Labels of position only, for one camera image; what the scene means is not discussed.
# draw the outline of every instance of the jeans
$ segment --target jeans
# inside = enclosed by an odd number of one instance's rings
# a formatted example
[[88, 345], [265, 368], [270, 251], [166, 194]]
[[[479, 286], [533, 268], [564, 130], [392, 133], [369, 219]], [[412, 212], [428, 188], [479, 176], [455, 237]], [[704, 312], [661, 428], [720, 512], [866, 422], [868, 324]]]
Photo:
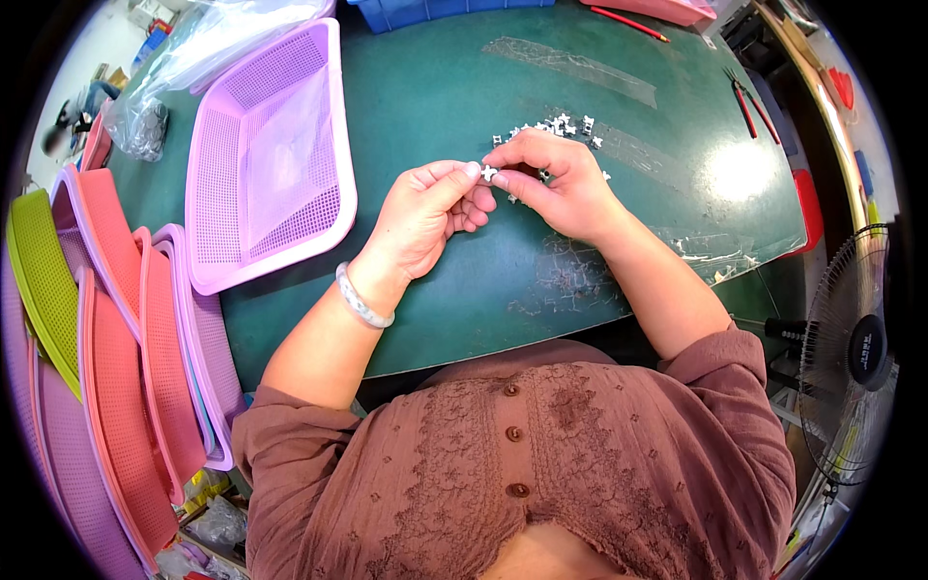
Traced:
[[116, 100], [120, 93], [121, 91], [118, 88], [106, 81], [93, 81], [87, 88], [84, 112], [90, 115], [91, 119], [95, 119], [100, 112], [100, 105], [103, 104], [103, 101], [107, 100], [107, 97]]

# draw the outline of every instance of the forearm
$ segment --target forearm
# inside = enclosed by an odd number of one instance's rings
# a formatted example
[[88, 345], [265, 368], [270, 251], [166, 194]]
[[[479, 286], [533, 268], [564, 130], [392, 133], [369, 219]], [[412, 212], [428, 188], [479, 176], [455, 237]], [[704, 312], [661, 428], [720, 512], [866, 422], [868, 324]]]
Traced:
[[[382, 316], [399, 304], [407, 281], [362, 251], [348, 278], [365, 303]], [[348, 408], [383, 329], [364, 322], [333, 283], [290, 332], [264, 370], [262, 384], [328, 408]]]
[[661, 358], [728, 328], [712, 290], [634, 215], [622, 209], [611, 232], [597, 247]]

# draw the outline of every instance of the fingernail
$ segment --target fingernail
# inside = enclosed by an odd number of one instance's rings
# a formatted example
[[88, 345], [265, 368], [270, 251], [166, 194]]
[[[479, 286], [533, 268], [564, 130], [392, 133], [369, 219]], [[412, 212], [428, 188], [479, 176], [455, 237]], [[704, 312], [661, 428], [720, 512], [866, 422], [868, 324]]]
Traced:
[[464, 165], [464, 167], [461, 169], [470, 179], [476, 179], [477, 175], [480, 174], [480, 165], [477, 163], [477, 161], [468, 161], [467, 164]]
[[493, 185], [499, 187], [500, 189], [506, 189], [509, 187], [509, 179], [503, 174], [493, 174], [491, 179], [493, 180]]

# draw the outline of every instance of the yellow-green basket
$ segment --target yellow-green basket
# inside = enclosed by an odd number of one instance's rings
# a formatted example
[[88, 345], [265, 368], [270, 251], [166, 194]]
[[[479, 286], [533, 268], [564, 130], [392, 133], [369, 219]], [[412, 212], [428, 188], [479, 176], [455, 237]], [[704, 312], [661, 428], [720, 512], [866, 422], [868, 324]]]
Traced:
[[44, 189], [10, 204], [6, 243], [26, 314], [53, 365], [81, 399], [77, 370], [77, 284], [55, 233]]

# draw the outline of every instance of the hand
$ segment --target hand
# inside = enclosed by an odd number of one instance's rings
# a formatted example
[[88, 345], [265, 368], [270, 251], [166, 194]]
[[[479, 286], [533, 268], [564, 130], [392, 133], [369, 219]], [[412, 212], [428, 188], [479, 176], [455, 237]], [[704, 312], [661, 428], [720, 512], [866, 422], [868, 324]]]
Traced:
[[358, 294], [375, 312], [387, 316], [399, 296], [372, 294], [400, 288], [402, 295], [411, 280], [432, 270], [452, 234], [486, 225], [496, 201], [489, 186], [478, 185], [479, 178], [476, 161], [436, 161], [396, 178], [374, 231], [348, 269]]
[[[522, 200], [569, 238], [598, 247], [626, 214], [602, 177], [596, 158], [579, 141], [523, 129], [488, 153], [483, 162], [504, 167], [493, 176], [493, 185]], [[545, 186], [534, 175], [505, 169], [520, 164], [547, 169], [556, 179]]]

